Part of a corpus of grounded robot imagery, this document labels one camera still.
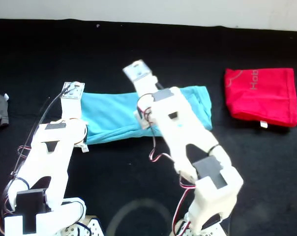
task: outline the white tag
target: white tag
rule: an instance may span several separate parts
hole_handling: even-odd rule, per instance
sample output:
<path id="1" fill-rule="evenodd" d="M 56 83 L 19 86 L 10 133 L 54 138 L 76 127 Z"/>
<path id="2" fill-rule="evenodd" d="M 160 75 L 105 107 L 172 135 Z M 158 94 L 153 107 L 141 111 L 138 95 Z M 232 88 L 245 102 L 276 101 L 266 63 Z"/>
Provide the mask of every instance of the white tag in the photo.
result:
<path id="1" fill-rule="evenodd" d="M 267 128 L 267 123 L 265 121 L 260 121 L 260 126 L 264 129 Z"/>
<path id="2" fill-rule="evenodd" d="M 6 100 L 6 101 L 8 101 L 9 100 L 9 95 L 7 95 L 6 93 L 4 94 L 4 99 Z"/>
<path id="3" fill-rule="evenodd" d="M 82 144 L 81 145 L 81 149 L 82 149 L 82 152 L 85 153 L 85 152 L 89 152 L 89 148 L 86 144 Z"/>

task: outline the red bag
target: red bag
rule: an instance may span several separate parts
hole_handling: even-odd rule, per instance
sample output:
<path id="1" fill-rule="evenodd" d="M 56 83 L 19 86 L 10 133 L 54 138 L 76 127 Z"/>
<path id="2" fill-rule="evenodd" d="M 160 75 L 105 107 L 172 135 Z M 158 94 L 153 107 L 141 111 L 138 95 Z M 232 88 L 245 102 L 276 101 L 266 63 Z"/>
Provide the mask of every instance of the red bag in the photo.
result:
<path id="1" fill-rule="evenodd" d="M 297 97 L 291 68 L 225 71 L 226 105 L 234 118 L 297 125 Z"/>

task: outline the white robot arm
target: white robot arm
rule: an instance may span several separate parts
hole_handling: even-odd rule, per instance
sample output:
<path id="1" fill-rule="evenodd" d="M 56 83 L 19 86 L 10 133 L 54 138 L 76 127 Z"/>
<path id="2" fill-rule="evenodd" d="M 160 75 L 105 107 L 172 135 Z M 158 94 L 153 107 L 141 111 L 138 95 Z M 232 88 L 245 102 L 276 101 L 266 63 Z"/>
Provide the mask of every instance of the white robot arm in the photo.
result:
<path id="1" fill-rule="evenodd" d="M 185 216 L 192 234 L 221 229 L 219 223 L 231 214 L 243 185 L 229 156 L 203 127 L 179 88 L 158 90 L 157 78 L 141 60 L 123 71 L 140 97 L 135 116 L 142 128 L 157 125 L 170 149 L 175 171 L 195 185 L 195 197 Z M 194 163 L 189 160 L 190 145 L 200 151 L 200 160 Z M 208 156 L 202 158 L 202 152 Z M 223 230 L 215 232 L 224 235 Z"/>
<path id="2" fill-rule="evenodd" d="M 61 98 L 62 118 L 39 124 L 27 158 L 4 193 L 6 236 L 60 236 L 62 229 L 84 220 L 84 201 L 64 199 L 73 148 L 88 151 L 83 142 L 87 127 L 81 120 L 83 89 L 84 83 L 66 82 L 55 98 Z M 39 184 L 43 177 L 50 181 Z"/>

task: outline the black tabletop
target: black tabletop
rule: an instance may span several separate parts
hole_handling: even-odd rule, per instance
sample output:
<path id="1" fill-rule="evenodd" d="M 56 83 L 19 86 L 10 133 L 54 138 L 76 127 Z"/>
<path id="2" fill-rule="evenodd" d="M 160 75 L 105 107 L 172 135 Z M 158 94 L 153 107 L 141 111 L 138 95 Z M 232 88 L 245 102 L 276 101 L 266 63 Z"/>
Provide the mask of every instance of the black tabletop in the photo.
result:
<path id="1" fill-rule="evenodd" d="M 86 92 L 134 88 L 122 68 L 143 59 L 165 87 L 206 86 L 213 133 L 244 179 L 231 220 L 233 236 L 297 235 L 297 127 L 263 130 L 231 118 L 225 68 L 292 67 L 297 90 L 297 32 L 107 22 L 0 20 L 0 93 L 10 125 L 0 129 L 0 195 L 40 107 L 65 81 Z M 61 115 L 60 103 L 47 121 Z M 88 214 L 117 236 L 168 235 L 183 190 L 172 163 L 149 162 L 151 138 L 73 151 L 66 197 L 84 199 Z M 158 151 L 168 151 L 162 138 Z M 185 213 L 193 194 L 183 205 Z"/>

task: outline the blue cloth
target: blue cloth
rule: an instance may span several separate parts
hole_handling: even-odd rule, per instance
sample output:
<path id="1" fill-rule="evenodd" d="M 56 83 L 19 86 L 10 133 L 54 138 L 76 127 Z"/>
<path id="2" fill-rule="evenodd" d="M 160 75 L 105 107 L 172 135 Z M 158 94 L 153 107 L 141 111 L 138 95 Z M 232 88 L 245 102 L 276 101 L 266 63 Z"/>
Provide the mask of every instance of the blue cloth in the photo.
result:
<path id="1" fill-rule="evenodd" d="M 191 104 L 193 112 L 208 130 L 211 124 L 211 100 L 206 87 L 190 86 L 180 89 Z M 133 112 L 137 93 L 97 94 L 83 93 L 82 119 L 88 121 L 87 144 L 107 143 L 120 139 L 152 136 L 151 130 L 142 130 Z M 160 131 L 154 126 L 156 136 Z"/>

